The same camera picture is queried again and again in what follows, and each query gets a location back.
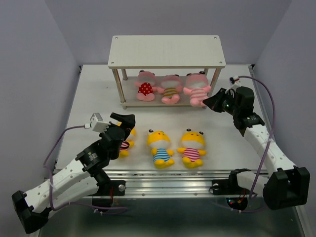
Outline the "pink toy red polka-dot shirt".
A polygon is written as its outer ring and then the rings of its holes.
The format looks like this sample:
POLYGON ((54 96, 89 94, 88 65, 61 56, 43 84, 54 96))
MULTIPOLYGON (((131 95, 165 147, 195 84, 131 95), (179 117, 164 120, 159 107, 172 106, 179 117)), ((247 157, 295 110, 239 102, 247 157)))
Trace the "pink toy red polka-dot shirt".
POLYGON ((150 102, 155 99, 155 91, 157 90, 157 78, 154 73, 140 70, 134 84, 138 88, 136 94, 136 98, 138 100, 150 102))

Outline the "pink toy orange striped shirt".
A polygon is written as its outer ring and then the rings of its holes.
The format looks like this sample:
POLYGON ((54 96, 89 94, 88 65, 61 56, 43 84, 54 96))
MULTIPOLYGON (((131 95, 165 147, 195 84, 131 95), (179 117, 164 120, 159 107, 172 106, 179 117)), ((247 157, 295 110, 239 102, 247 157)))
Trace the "pink toy orange striped shirt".
POLYGON ((163 78, 157 92, 162 95, 161 101, 164 104, 176 104, 180 100, 182 82, 179 75, 167 75, 163 78))

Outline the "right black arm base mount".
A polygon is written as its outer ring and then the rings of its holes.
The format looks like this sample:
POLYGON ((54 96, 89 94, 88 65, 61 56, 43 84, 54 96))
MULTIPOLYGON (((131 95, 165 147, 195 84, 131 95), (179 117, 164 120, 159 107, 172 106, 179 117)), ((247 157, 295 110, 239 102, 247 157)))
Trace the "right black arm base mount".
POLYGON ((248 206, 248 190, 233 184, 228 179, 212 180, 209 192, 215 196, 224 196, 227 206, 233 210, 245 211, 248 206))

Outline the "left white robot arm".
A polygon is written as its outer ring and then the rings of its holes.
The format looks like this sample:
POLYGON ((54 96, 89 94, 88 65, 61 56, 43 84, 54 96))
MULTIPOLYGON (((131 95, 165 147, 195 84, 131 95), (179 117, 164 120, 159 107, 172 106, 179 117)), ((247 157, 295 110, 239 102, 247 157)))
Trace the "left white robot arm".
POLYGON ((125 186, 125 181, 111 180, 104 167, 119 157, 121 145, 135 127, 136 120, 133 114, 111 113, 110 117, 120 124, 105 122, 99 113, 94 113, 89 123, 81 128, 97 132, 100 139, 81 151, 59 172, 50 173, 42 184, 25 192, 16 191, 11 196, 25 233, 38 231, 55 212, 77 204, 83 197, 124 195, 120 188, 125 186))

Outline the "yellow toy blue striped shirt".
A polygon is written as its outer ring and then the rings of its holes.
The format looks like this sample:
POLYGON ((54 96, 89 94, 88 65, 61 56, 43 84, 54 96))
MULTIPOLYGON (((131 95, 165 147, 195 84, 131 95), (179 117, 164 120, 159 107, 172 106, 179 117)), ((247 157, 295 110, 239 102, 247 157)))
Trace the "yellow toy blue striped shirt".
POLYGON ((147 135, 147 146, 151 150, 154 166, 157 169, 164 169, 174 165, 174 151, 169 148, 171 141, 166 133, 149 129, 147 135))

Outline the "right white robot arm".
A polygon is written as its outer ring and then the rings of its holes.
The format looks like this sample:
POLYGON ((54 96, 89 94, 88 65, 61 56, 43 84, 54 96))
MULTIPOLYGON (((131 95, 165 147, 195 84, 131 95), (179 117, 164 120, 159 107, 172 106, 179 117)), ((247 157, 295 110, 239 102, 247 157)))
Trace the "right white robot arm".
POLYGON ((269 137, 264 121, 254 110, 254 92, 248 87, 236 90, 221 88, 203 103, 211 110, 226 112, 233 117, 235 128, 262 158, 268 177, 249 169, 235 169, 228 179, 212 180, 214 195, 237 195, 240 191, 252 191, 263 197, 271 210, 304 205, 307 202, 310 173, 298 167, 269 137))

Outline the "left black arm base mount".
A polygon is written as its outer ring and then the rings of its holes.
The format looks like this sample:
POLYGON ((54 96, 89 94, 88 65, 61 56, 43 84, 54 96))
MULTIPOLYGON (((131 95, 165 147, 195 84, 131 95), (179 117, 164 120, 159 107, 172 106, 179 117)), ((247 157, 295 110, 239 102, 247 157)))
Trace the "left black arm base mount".
POLYGON ((93 208, 95 213, 116 215, 125 212, 125 208, 116 208, 114 197, 121 197, 125 195, 124 180, 111 180, 108 183, 100 186, 98 191, 91 195, 93 208))

